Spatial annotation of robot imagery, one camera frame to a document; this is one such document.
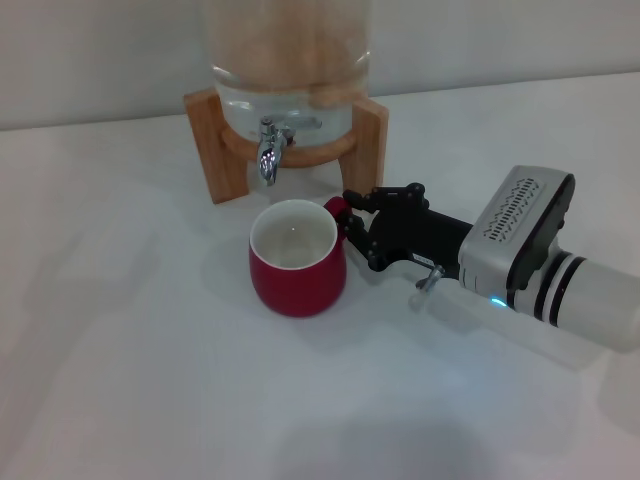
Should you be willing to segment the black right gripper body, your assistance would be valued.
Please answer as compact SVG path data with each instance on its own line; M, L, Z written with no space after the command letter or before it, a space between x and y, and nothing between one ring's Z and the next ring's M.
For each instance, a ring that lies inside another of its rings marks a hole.
M375 188L367 199L368 211L375 215L368 230L371 270L381 272L406 260L427 268L439 266L445 278L459 278L458 253L471 230L469 223L432 210L420 183Z

